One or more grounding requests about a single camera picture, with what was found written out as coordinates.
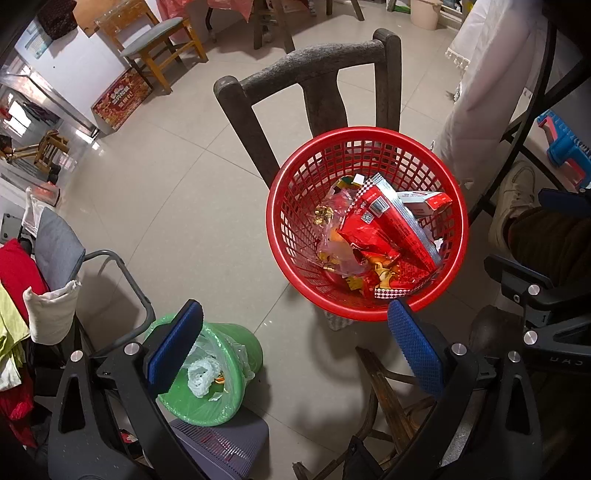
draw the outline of person's leg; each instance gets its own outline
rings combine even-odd
[[[511,255],[507,242],[509,228],[517,217],[534,207],[534,187],[534,169],[525,161],[516,161],[499,186],[488,241],[507,257]]]
[[[591,219],[534,207],[534,171],[525,161],[499,187],[489,241],[555,286],[591,275]]]

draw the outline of chair backrest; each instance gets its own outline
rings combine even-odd
[[[123,0],[107,13],[95,20],[95,24],[113,41],[119,51],[124,49],[117,35],[133,22],[147,15],[153,25],[158,18],[152,13],[145,0]]]
[[[273,65],[242,81],[220,78],[213,93],[238,138],[270,188],[279,164],[258,122],[252,105],[298,83],[314,137],[348,126],[343,99],[337,86],[340,69],[375,65],[375,123],[398,131],[402,88],[400,38],[384,28],[374,39],[361,43],[325,44],[296,50]]]
[[[58,151],[64,153],[70,151],[70,148],[66,146],[67,143],[68,141],[65,138],[59,136],[57,130],[51,130],[41,140],[35,162],[41,163],[49,171],[49,167]]]
[[[56,212],[45,208],[35,240],[35,262],[50,290],[63,288],[76,278],[85,248],[70,225]]]

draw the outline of blue plastic toy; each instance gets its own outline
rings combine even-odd
[[[548,139],[548,159],[573,183],[576,188],[588,188],[591,183],[591,151],[552,110],[538,119]]]

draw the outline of dark wooden chair back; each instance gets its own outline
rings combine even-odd
[[[296,50],[273,65],[242,81],[220,78],[213,93],[230,124],[270,188],[279,164],[256,118],[252,106],[298,83],[314,137],[348,126],[345,105],[337,86],[340,69],[375,65],[375,124],[398,131],[402,88],[400,38],[384,28],[374,39],[361,43],[325,44]]]

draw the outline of pink tablecloth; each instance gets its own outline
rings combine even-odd
[[[172,17],[185,17],[184,7],[193,0],[158,0],[158,10],[162,20],[167,20]],[[207,4],[211,8],[219,8],[224,10],[236,10],[242,14],[244,19],[248,22],[251,16],[253,0],[207,0]]]

